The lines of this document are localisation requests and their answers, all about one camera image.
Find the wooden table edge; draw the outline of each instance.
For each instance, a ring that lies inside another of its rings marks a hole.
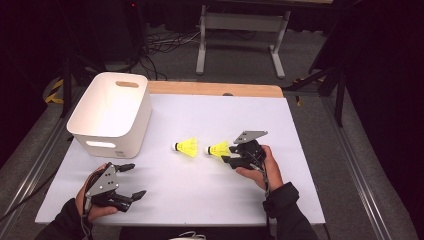
[[[170,82],[149,81],[152,94],[193,94],[193,95],[228,95],[240,97],[276,97],[283,98],[283,92],[276,85]]]

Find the yellow object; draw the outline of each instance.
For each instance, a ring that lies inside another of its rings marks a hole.
[[[194,157],[197,153],[197,139],[190,138],[183,142],[176,143],[173,149],[185,153],[190,157]]]
[[[224,141],[224,142],[220,142],[216,145],[206,147],[205,153],[219,157],[219,158],[221,156],[230,156],[230,149],[229,149],[229,146],[228,146],[228,142]]]

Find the black sleeve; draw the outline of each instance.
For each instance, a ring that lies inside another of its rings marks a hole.
[[[36,240],[63,239],[80,240],[85,237],[81,228],[81,217],[75,206],[75,199],[72,198],[63,205],[62,211],[56,218],[47,225],[35,238]]]
[[[318,239],[308,219],[296,204],[299,192],[291,182],[272,191],[263,202],[265,212],[277,219],[277,239]]]

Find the table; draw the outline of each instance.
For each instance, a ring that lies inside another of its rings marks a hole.
[[[133,170],[118,173],[118,194],[130,196],[140,190],[147,193],[127,213],[101,218],[97,224],[264,226],[264,191],[221,160],[201,152],[203,147],[222,140],[232,142],[243,130],[258,129],[269,131],[258,140],[272,147],[280,166],[293,166],[281,170],[284,180],[293,181],[298,188],[298,204],[305,216],[311,223],[325,222],[287,101],[279,87],[150,82],[149,89],[153,112],[139,155],[130,160],[93,157],[73,141],[38,212],[37,223],[52,221],[87,176],[102,163],[111,161],[136,164]],[[240,96],[212,96],[227,92]],[[200,145],[195,158],[171,150],[176,141],[192,136],[197,137]]]

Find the basket handle hole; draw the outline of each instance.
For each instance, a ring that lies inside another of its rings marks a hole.
[[[132,88],[138,88],[138,84],[134,82],[123,82],[123,81],[116,81],[116,85],[120,87],[132,87]]]
[[[95,141],[86,141],[86,143],[88,146],[91,146],[91,147],[116,148],[116,145],[113,143],[95,142]]]

